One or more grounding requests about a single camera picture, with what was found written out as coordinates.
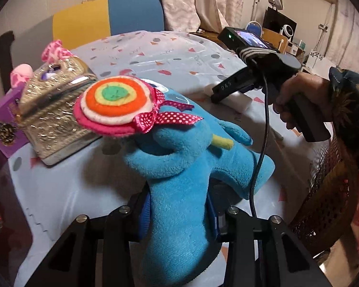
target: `pink polka dot ribbon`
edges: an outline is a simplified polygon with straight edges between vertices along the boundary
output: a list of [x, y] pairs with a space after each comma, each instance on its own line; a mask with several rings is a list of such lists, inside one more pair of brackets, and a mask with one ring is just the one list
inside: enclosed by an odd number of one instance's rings
[[157, 102], [155, 103], [153, 110], [151, 112], [140, 113], [133, 119], [133, 122], [135, 123], [139, 132], [143, 134], [149, 132], [153, 128], [154, 124], [193, 125], [194, 123], [203, 119], [202, 117], [182, 112], [167, 111], [158, 113], [160, 107], [163, 105], [176, 107], [181, 111], [191, 110], [194, 108], [194, 106], [172, 100], [165, 100], [165, 95], [161, 91], [154, 89], [154, 92]]
[[50, 42], [47, 47], [45, 47], [41, 54], [41, 60], [46, 63], [55, 63], [58, 60], [66, 59], [71, 56], [73, 56], [73, 54], [62, 47], [61, 40], [56, 40]]

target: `human hand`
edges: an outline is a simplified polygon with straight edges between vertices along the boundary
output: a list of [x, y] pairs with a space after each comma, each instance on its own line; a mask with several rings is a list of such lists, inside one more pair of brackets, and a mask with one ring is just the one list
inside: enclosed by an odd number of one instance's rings
[[325, 121], [332, 121], [332, 105], [328, 98], [330, 81], [320, 76], [299, 72], [296, 76], [284, 82], [280, 93], [273, 104], [273, 110], [280, 114], [280, 119], [286, 123], [287, 129], [295, 127], [295, 121], [285, 104], [297, 93], [303, 93], [323, 113]]

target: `patterned sleeve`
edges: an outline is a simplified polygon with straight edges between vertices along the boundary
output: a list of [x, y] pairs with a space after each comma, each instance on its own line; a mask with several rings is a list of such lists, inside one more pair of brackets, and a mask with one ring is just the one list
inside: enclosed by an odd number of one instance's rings
[[359, 74], [331, 68], [329, 77], [334, 129], [359, 167]]

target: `tablecloth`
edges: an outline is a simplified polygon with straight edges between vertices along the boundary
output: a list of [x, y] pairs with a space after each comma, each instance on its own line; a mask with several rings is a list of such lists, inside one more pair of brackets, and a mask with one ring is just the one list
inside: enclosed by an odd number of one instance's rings
[[[252, 149], [260, 151], [264, 134], [262, 92], [247, 93], [253, 102], [244, 113], [212, 104], [202, 93], [206, 85], [245, 67], [235, 54], [212, 41], [186, 33], [138, 31], [98, 40], [72, 52], [87, 62], [100, 79], [135, 75], [182, 93], [219, 119], [240, 125], [252, 136]], [[324, 144], [307, 143], [298, 131], [287, 130], [272, 109], [270, 125], [266, 154], [273, 159], [276, 169], [255, 195], [257, 214], [265, 219], [276, 214], [290, 222], [307, 195], [310, 168]], [[8, 160], [16, 195], [33, 234], [33, 244], [19, 269], [16, 287], [24, 286], [76, 216], [107, 215], [141, 190], [144, 178], [123, 164], [117, 145], [109, 148], [104, 142], [106, 139], [97, 140], [53, 167], [44, 165], [30, 144]], [[248, 201], [242, 200], [237, 206], [250, 212]], [[135, 269], [137, 246], [131, 249]], [[223, 282], [226, 252], [224, 245], [211, 266], [188, 286], [219, 286]]]

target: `silver glittery box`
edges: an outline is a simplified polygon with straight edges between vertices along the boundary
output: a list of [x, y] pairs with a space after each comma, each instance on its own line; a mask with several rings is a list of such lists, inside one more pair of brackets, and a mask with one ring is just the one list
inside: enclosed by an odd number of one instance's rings
[[20, 127], [46, 165], [54, 165], [99, 138], [73, 117], [76, 99], [97, 80], [79, 58], [45, 63], [26, 83]]

